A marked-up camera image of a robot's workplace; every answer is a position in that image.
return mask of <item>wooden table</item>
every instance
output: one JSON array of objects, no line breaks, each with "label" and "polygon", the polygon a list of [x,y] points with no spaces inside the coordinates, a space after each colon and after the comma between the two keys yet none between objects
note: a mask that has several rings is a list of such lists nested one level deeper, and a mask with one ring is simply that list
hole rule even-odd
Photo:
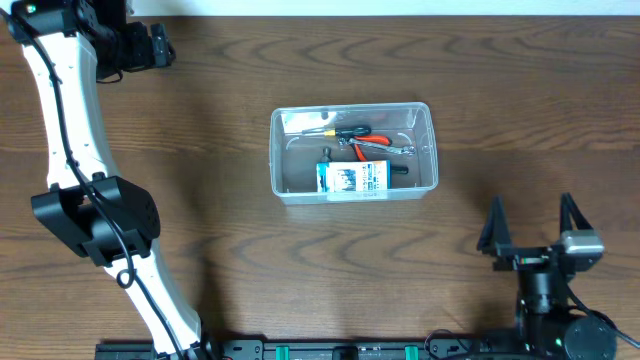
[{"label": "wooden table", "polygon": [[[164,18],[170,69],[100,85],[114,156],[153,194],[160,242],[217,333],[422,338],[513,321],[514,273],[475,250],[493,195],[518,245],[558,237],[570,191],[607,247],[573,289],[640,337],[640,23],[634,18]],[[130,300],[33,217],[38,93],[0,31],[0,358],[92,359],[149,339]],[[422,101],[440,185],[422,201],[285,207],[278,107]],[[620,345],[619,357],[637,357]]]}]

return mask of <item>clear plastic container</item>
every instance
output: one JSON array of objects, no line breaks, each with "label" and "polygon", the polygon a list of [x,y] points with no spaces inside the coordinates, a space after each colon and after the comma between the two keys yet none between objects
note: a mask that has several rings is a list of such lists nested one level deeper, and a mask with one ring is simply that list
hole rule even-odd
[{"label": "clear plastic container", "polygon": [[[318,128],[369,126],[392,146],[414,146],[414,155],[391,154],[361,146],[367,160],[390,160],[407,174],[391,175],[391,188],[363,192],[317,192],[316,164],[323,149],[332,161],[358,161],[353,148],[335,136],[309,134]],[[286,205],[420,199],[438,185],[438,155],[429,108],[424,103],[313,106],[276,109],[269,141],[271,187]]]}]

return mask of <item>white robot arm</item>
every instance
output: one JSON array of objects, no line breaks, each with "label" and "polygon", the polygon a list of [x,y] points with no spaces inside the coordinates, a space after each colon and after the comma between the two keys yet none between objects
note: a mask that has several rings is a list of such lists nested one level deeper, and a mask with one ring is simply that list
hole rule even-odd
[{"label": "white robot arm", "polygon": [[[50,191],[32,199],[34,213],[76,254],[91,257],[109,275],[114,278],[120,275],[122,283],[130,283],[124,286],[125,291],[149,327],[160,358],[191,355],[189,358],[208,359],[197,357],[194,352],[202,346],[200,318],[173,281],[160,252],[159,241],[153,236],[160,232],[155,204],[146,191],[120,178],[107,141],[96,90],[97,78],[100,80],[113,74],[121,76],[121,71],[170,65],[175,54],[164,28],[154,25],[152,32],[157,36],[151,39],[141,23],[127,27],[123,21],[126,5],[119,1],[37,6],[15,2],[12,15],[4,14],[12,35],[23,45],[24,56],[36,79],[47,131],[47,185]],[[108,13],[105,9],[115,11]],[[118,14],[117,19],[107,21],[107,25],[99,23],[106,16],[113,18],[113,13]],[[52,17],[59,21],[50,21]],[[132,55],[140,52],[146,56],[136,58]],[[50,74],[47,62],[53,66],[55,74]],[[52,79],[58,80],[62,122]],[[80,178],[69,166],[69,154],[63,143],[65,132]],[[107,216],[113,217],[122,232],[126,251],[131,252],[128,255],[136,281],[129,281],[129,264],[124,250],[114,241],[104,219],[91,209],[94,205],[82,208],[78,205],[78,198],[82,200],[88,196],[79,191],[80,182],[91,189],[91,195],[100,198]],[[148,215],[155,216],[144,219],[141,207],[146,207],[144,210]]]}]

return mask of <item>black tool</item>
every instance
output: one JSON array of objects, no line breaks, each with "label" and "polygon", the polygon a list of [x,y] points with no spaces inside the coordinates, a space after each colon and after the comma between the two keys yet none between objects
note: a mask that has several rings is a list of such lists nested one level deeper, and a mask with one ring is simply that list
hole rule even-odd
[{"label": "black tool", "polygon": [[391,165],[390,169],[392,174],[407,175],[409,173],[409,168],[404,165]]},{"label": "black tool", "polygon": [[369,126],[356,126],[349,128],[315,128],[303,130],[302,134],[304,135],[312,135],[312,134],[322,134],[324,136],[339,136],[343,138],[352,138],[354,136],[366,136],[371,134],[371,128]]},{"label": "black tool", "polygon": [[320,162],[331,162],[331,148],[325,147],[322,149],[322,157],[320,158]]}]

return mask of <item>white wall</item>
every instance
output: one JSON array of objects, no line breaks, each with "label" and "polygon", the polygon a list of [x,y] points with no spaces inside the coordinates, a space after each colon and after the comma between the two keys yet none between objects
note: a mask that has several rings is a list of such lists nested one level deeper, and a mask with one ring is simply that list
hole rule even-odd
[{"label": "white wall", "polygon": [[640,0],[133,0],[133,8],[140,16],[640,15]]}]

